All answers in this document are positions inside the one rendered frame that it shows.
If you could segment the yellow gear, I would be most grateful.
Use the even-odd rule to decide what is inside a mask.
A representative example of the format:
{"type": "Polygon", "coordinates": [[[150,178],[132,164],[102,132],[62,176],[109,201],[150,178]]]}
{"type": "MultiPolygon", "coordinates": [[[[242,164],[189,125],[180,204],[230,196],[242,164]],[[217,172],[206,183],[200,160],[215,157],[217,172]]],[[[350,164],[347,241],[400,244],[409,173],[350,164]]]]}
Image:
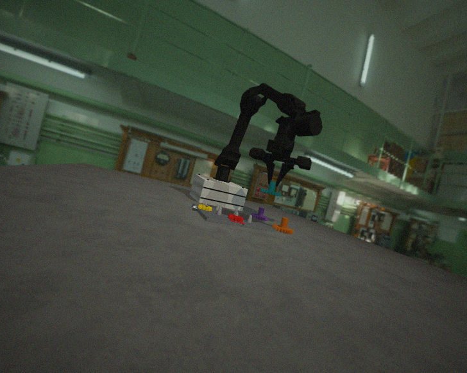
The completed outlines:
{"type": "Polygon", "coordinates": [[[205,206],[204,204],[199,204],[198,208],[202,209],[202,210],[205,210],[205,211],[212,211],[212,207],[205,206]]]}

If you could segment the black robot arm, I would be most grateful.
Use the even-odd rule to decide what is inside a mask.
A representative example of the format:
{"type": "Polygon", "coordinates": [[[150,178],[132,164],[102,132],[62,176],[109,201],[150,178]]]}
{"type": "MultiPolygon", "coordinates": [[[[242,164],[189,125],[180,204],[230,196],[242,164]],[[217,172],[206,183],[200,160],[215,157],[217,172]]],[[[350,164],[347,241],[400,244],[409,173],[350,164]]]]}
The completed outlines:
{"type": "MultiPolygon", "coordinates": [[[[266,100],[270,99],[277,104],[279,110],[289,117],[281,116],[275,122],[279,124],[277,134],[286,134],[303,137],[319,135],[322,130],[321,112],[312,110],[306,111],[305,103],[293,94],[280,93],[273,87],[262,83],[259,86],[249,88],[241,97],[241,114],[233,131],[229,144],[223,148],[221,154],[216,158],[214,165],[218,166],[216,177],[214,179],[229,183],[228,176],[231,170],[235,170],[241,153],[239,147],[248,128],[251,117],[255,115],[259,108],[265,105],[266,100]],[[259,94],[263,95],[261,98],[259,94]],[[225,167],[222,165],[227,165],[225,167]]],[[[294,142],[285,140],[278,141],[275,137],[267,145],[267,151],[277,152],[285,156],[291,153],[294,148],[294,142]]]]}

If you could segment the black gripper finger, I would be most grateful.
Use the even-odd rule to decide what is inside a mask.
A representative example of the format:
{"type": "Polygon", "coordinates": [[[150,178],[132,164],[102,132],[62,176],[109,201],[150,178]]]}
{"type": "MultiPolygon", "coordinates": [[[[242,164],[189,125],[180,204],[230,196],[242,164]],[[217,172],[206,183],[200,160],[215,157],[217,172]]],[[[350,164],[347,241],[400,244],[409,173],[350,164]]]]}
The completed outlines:
{"type": "Polygon", "coordinates": [[[275,164],[271,160],[265,160],[262,159],[264,163],[266,163],[267,166],[267,176],[268,176],[268,184],[270,184],[270,181],[272,180],[273,177],[273,172],[275,168],[275,164]]]}
{"type": "Polygon", "coordinates": [[[282,168],[281,168],[281,171],[280,171],[280,174],[278,176],[278,179],[276,181],[276,187],[279,185],[279,183],[281,182],[281,180],[284,178],[284,176],[288,173],[288,171],[290,169],[294,169],[294,167],[290,164],[286,164],[286,163],[283,163],[282,164],[282,168]]]}

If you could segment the red gear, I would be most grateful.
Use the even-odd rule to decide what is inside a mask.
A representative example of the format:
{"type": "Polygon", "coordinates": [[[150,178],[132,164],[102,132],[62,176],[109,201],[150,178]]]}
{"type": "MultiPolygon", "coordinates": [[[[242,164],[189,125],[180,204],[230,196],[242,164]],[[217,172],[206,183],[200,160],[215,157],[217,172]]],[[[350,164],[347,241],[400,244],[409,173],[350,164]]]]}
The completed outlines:
{"type": "Polygon", "coordinates": [[[235,216],[235,215],[230,214],[228,218],[231,220],[237,221],[237,222],[243,222],[243,218],[240,216],[235,216]]]}

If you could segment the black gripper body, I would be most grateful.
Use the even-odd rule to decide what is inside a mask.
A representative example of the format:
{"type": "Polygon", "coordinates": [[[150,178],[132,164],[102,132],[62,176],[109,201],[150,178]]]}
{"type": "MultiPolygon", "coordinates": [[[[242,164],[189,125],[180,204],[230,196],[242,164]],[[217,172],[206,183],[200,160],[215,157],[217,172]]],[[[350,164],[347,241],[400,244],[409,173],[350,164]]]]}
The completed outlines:
{"type": "MultiPolygon", "coordinates": [[[[286,135],[286,134],[277,134],[275,137],[278,137],[279,138],[278,141],[280,142],[285,142],[286,139],[294,142],[294,139],[295,139],[291,135],[286,135]]],[[[302,156],[298,156],[297,158],[291,158],[290,157],[291,153],[288,153],[288,155],[285,156],[283,154],[278,154],[277,152],[272,151],[272,154],[271,154],[271,153],[265,152],[265,150],[263,149],[252,147],[250,149],[249,155],[256,160],[265,159],[265,160],[271,160],[272,162],[276,160],[280,162],[285,162],[286,164],[290,164],[292,166],[294,166],[294,164],[298,165],[300,169],[310,170],[311,168],[310,158],[306,158],[302,156]]]]}

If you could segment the teal gear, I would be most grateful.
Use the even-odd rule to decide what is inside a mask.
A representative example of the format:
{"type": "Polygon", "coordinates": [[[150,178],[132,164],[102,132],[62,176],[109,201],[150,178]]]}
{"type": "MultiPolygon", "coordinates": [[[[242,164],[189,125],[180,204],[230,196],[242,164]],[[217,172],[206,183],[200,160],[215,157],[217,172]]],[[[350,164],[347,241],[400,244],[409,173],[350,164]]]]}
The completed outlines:
{"type": "Polygon", "coordinates": [[[267,193],[267,194],[276,195],[276,196],[281,197],[282,194],[280,194],[278,192],[275,192],[275,188],[276,188],[276,182],[270,181],[268,190],[261,188],[260,191],[264,192],[264,193],[267,193]]]}

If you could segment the purple gear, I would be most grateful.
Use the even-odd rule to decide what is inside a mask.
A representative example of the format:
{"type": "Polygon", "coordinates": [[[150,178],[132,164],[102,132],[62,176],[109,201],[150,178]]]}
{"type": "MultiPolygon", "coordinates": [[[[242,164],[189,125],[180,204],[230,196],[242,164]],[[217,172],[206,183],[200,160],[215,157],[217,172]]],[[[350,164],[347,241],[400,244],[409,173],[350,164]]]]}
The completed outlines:
{"type": "Polygon", "coordinates": [[[255,217],[256,219],[268,221],[268,218],[263,216],[263,214],[264,214],[264,208],[259,208],[258,214],[252,213],[251,215],[252,217],[255,217]]]}

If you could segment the orange gear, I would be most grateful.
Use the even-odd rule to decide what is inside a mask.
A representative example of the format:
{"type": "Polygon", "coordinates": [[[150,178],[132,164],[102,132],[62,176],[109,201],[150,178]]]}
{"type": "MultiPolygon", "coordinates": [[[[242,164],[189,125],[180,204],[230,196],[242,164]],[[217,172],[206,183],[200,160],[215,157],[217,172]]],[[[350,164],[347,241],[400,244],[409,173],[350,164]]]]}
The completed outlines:
{"type": "Polygon", "coordinates": [[[284,233],[287,233],[287,234],[293,234],[294,231],[292,229],[290,229],[290,228],[287,228],[288,221],[289,221],[289,219],[282,217],[280,225],[275,225],[274,224],[273,228],[275,228],[277,231],[280,231],[280,232],[284,232],[284,233]]]}

